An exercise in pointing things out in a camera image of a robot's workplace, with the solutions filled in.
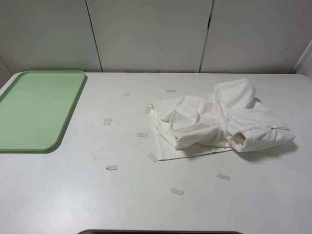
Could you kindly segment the white short sleeve shirt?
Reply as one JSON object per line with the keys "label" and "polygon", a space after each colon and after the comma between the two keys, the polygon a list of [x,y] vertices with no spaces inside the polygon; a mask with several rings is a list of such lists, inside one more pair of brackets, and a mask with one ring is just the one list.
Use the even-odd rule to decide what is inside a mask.
{"label": "white short sleeve shirt", "polygon": [[157,159],[259,151],[294,140],[285,122],[255,94],[255,87],[244,78],[219,83],[211,94],[151,104]]}

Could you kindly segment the green plastic tray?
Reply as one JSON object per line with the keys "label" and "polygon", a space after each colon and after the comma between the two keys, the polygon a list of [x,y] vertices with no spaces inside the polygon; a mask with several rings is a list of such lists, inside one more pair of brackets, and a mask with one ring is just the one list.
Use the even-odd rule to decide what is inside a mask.
{"label": "green plastic tray", "polygon": [[87,76],[26,71],[0,96],[1,152],[47,152],[60,142]]}

